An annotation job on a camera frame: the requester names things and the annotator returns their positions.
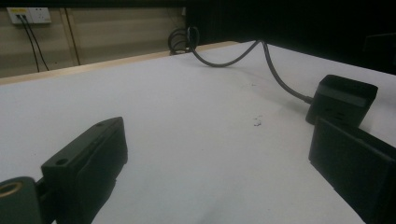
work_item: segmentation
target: black cable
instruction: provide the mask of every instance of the black cable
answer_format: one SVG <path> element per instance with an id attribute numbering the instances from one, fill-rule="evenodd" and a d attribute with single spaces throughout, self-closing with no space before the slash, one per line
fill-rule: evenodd
<path id="1" fill-rule="evenodd" d="M 195 47 L 198 45 L 199 39 L 195 42 Z M 171 55 L 191 52 L 187 41 L 187 30 L 184 28 L 177 28 L 168 36 L 168 48 Z"/>
<path id="2" fill-rule="evenodd" d="M 40 52 L 41 60 L 43 61 L 43 64 L 46 65 L 47 71 L 49 71 L 49 67 L 47 66 L 46 61 L 44 60 L 43 53 L 41 52 L 40 45 L 38 44 L 37 39 L 35 38 L 35 34 L 33 33 L 32 27 L 30 27 L 30 24 L 29 24 L 29 22 L 27 21 L 26 16 L 23 15 L 22 17 L 23 17 L 23 19 L 26 21 L 27 27 L 29 28 L 30 33 L 31 33 L 32 36 L 33 36 L 33 39 L 35 40 L 35 44 L 37 45 L 38 52 Z"/>
<path id="3" fill-rule="evenodd" d="M 27 28 L 26 28 L 26 25 L 25 25 L 25 23 L 24 23 L 24 20 L 21 18 L 20 15 L 17 15 L 17 18 L 20 19 L 21 22 L 22 22 L 23 28 L 24 28 L 24 30 L 26 31 L 27 36 L 29 37 L 30 44 L 31 44 L 32 50 L 33 50 L 33 55 L 35 55 L 35 46 L 33 45 L 32 38 L 30 37 L 29 32 L 27 31 Z M 39 69 L 39 67 L 38 67 L 38 61 L 37 61 L 37 57 L 36 57 L 36 56 L 35 56 L 35 66 L 37 67 L 37 72 L 40 72 L 40 69 Z"/>
<path id="4" fill-rule="evenodd" d="M 285 91 L 287 91 L 291 95 L 303 100 L 304 102 L 306 102 L 308 104 L 312 104 L 312 100 L 313 100 L 312 97 L 305 96 L 305 95 L 300 94 L 297 91 L 294 91 L 292 88 L 290 88 L 288 85 L 286 85 L 285 82 L 282 81 L 282 79 L 280 78 L 279 74 L 277 73 L 277 71 L 274 68 L 274 65 L 273 65 L 272 60 L 271 60 L 271 56 L 270 56 L 270 52 L 269 52 L 268 46 L 267 46 L 267 44 L 264 41 L 262 41 L 262 40 L 255 41 L 241 56 L 237 57 L 236 59 L 234 59 L 234 60 L 232 60 L 232 61 L 230 61 L 228 63 L 210 63 L 210 62 L 206 61 L 205 59 L 203 59 L 197 53 L 197 51 L 195 50 L 195 47 L 198 44 L 198 41 L 191 41 L 191 28 L 195 31 L 197 39 L 199 38 L 199 31 L 198 31 L 198 29 L 196 27 L 189 27 L 187 29 L 187 40 L 188 40 L 188 43 L 190 45 L 191 52 L 194 54 L 194 56 L 201 63 L 204 63 L 204 64 L 206 64 L 208 66 L 211 66 L 211 67 L 226 67 L 226 66 L 230 66 L 230 65 L 232 65 L 234 63 L 237 63 L 237 62 L 241 61 L 243 58 L 245 58 L 245 56 L 247 56 L 258 44 L 262 43 L 262 46 L 264 48 L 265 59 L 266 59 L 266 61 L 268 63 L 268 67 L 270 68 L 271 74 L 274 76 L 276 82 Z"/>

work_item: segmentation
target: wall outlet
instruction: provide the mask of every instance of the wall outlet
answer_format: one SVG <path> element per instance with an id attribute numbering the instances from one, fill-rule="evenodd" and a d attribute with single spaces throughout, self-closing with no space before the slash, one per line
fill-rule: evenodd
<path id="1" fill-rule="evenodd" d="M 33 23 L 50 23 L 50 12 L 47 7 L 28 7 Z"/>
<path id="2" fill-rule="evenodd" d="M 18 16 L 25 16 L 29 23 L 33 23 L 32 17 L 30 16 L 30 11 L 27 7 L 8 7 L 7 11 L 13 24 L 22 24 Z"/>
<path id="3" fill-rule="evenodd" d="M 50 23 L 50 12 L 47 7 L 8 7 L 8 15 L 13 24 L 22 24 L 18 16 L 25 16 L 29 23 Z"/>

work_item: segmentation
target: power cord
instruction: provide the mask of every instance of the power cord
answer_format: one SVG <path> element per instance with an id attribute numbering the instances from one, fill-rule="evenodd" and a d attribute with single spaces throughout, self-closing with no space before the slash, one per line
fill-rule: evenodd
<path id="1" fill-rule="evenodd" d="M 37 48 L 38 48 L 38 52 L 40 52 L 41 60 L 43 60 L 43 64 L 46 65 L 47 71 L 49 71 L 49 67 L 47 66 L 46 61 L 44 60 L 43 53 L 41 52 L 40 45 L 38 44 L 37 39 L 35 38 L 35 34 L 33 33 L 32 27 L 30 27 L 29 22 L 27 22 L 26 16 L 23 15 L 22 17 L 26 21 L 27 27 L 29 28 L 30 33 L 33 36 L 33 39 L 35 40 L 35 43 L 37 44 Z"/>
<path id="2" fill-rule="evenodd" d="M 31 27 L 30 24 L 29 24 L 29 21 L 26 19 L 26 16 L 25 16 L 25 15 L 22 15 L 22 16 L 17 15 L 17 17 L 18 17 L 18 19 L 21 20 L 21 22 L 22 22 L 22 24 L 23 24 L 23 28 L 25 29 L 26 34 L 29 36 L 29 40 L 30 40 L 30 42 L 31 42 L 31 44 L 32 44 L 32 49 L 33 49 L 34 55 L 35 55 L 35 48 L 33 47 L 32 39 L 31 39 L 31 37 L 30 37 L 30 35 L 29 35 L 27 29 L 26 29 L 26 25 L 27 25 L 27 28 L 29 29 L 30 33 L 32 34 L 33 39 L 35 40 L 35 44 L 37 45 L 38 52 L 40 53 L 41 60 L 43 61 L 43 64 L 46 66 L 47 71 L 49 71 L 49 68 L 48 68 L 48 66 L 47 66 L 47 64 L 46 64 L 46 61 L 44 60 L 43 53 L 41 52 L 40 45 L 38 44 L 38 41 L 37 41 L 37 39 L 35 38 L 35 33 L 33 33 L 33 30 L 32 30 L 32 27 Z M 36 66 L 37 66 L 37 72 L 40 72 L 40 70 L 39 70 L 39 68 L 38 68 L 38 62 L 37 62 L 37 57 L 36 57 L 36 56 L 35 56 L 35 63 L 36 63 Z"/>
<path id="3" fill-rule="evenodd" d="M 24 20 L 21 18 L 20 15 L 17 15 L 17 18 L 20 19 L 21 22 L 22 22 L 22 25 L 23 25 L 23 28 L 24 28 L 26 34 L 27 34 L 27 37 L 29 37 L 30 44 L 31 44 L 31 46 L 32 46 L 33 55 L 35 55 L 35 46 L 33 45 L 32 38 L 30 37 L 29 32 L 27 31 L 26 24 L 24 23 Z M 39 69 L 39 67 L 38 67 L 37 56 L 35 56 L 35 66 L 37 67 L 37 72 L 40 72 L 40 69 Z"/>
<path id="4" fill-rule="evenodd" d="M 192 37 L 191 37 L 191 29 L 195 32 L 195 41 L 193 41 Z M 268 63 L 268 67 L 270 68 L 271 74 L 274 76 L 276 82 L 288 93 L 290 93 L 291 95 L 303 100 L 304 102 L 308 103 L 308 104 L 312 104 L 313 98 L 310 96 L 305 96 L 300 94 L 299 92 L 293 90 L 292 88 L 290 88 L 288 85 L 286 85 L 285 82 L 282 81 L 282 79 L 280 78 L 279 74 L 277 73 L 277 71 L 275 70 L 275 67 L 272 63 L 271 60 L 271 56 L 270 56 L 270 52 L 268 49 L 267 44 L 262 41 L 262 40 L 256 40 L 242 55 L 240 55 L 239 57 L 237 57 L 236 59 L 228 62 L 228 63 L 210 63 L 208 61 L 206 61 L 205 59 L 203 59 L 195 50 L 196 46 L 198 45 L 199 42 L 199 31 L 198 28 L 196 27 L 189 27 L 187 29 L 187 43 L 189 45 L 189 52 L 192 52 L 194 54 L 194 56 L 201 62 L 204 63 L 208 66 L 211 67 L 227 67 L 230 66 L 234 63 L 237 63 L 239 61 L 241 61 L 243 58 L 245 58 L 257 45 L 259 45 L 260 43 L 262 44 L 263 48 L 264 48 L 264 54 L 265 54 L 265 59 Z"/>

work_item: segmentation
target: dark background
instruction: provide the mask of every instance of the dark background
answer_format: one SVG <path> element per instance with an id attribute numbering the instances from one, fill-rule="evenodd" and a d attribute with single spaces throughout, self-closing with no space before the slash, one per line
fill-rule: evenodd
<path id="1" fill-rule="evenodd" d="M 390 0 L 216 0 L 188 7 L 187 23 L 200 29 L 202 43 L 263 39 L 395 75 L 396 46 L 376 39 L 383 51 L 363 51 L 366 36 L 396 33 L 392 9 Z"/>

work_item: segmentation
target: wooden panel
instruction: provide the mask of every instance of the wooden panel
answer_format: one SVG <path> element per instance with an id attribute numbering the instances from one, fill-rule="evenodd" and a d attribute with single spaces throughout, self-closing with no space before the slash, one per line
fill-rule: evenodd
<path id="1" fill-rule="evenodd" d="M 216 44 L 198 46 L 197 50 L 201 51 L 201 50 L 207 50 L 207 49 L 216 49 L 216 48 L 227 47 L 227 46 L 231 46 L 231 45 L 235 45 L 235 44 L 236 44 L 236 42 L 232 42 L 232 41 L 221 42 L 221 43 L 216 43 Z M 5 77 L 5 78 L 0 78 L 0 85 L 36 80 L 36 79 L 47 78 L 47 77 L 73 75 L 73 74 L 87 72 L 87 71 L 91 71 L 91 70 L 97 70 L 97 69 L 101 69 L 101 68 L 107 68 L 107 67 L 112 67 L 112 66 L 117 66 L 117 65 L 121 65 L 121 64 L 127 64 L 127 63 L 142 62 L 145 60 L 157 59 L 157 58 L 162 58 L 162 57 L 167 57 L 167 56 L 169 56 L 169 50 L 163 51 L 163 52 L 140 55 L 140 56 L 134 56 L 134 57 L 130 57 L 130 58 L 106 61 L 106 62 L 102 62 L 102 63 L 91 63 L 91 64 L 85 64 L 85 65 L 81 65 L 81 66 L 74 66 L 74 67 L 69 67 L 69 68 L 64 68 L 64 69 L 58 69 L 56 71 L 26 74 L 26 75 L 16 76 L 16 77 Z"/>
<path id="2" fill-rule="evenodd" d="M 69 13 L 81 64 L 165 51 L 184 26 L 181 8 L 73 8 Z"/>
<path id="3" fill-rule="evenodd" d="M 2 0 L 0 7 L 185 7 L 210 0 Z"/>
<path id="4" fill-rule="evenodd" d="M 32 29 L 50 70 L 73 66 L 59 9 L 50 8 L 52 23 L 35 24 Z M 45 71 L 39 59 L 40 71 Z M 0 77 L 34 73 L 35 58 L 29 39 L 21 25 L 11 24 L 5 8 L 0 8 Z"/>

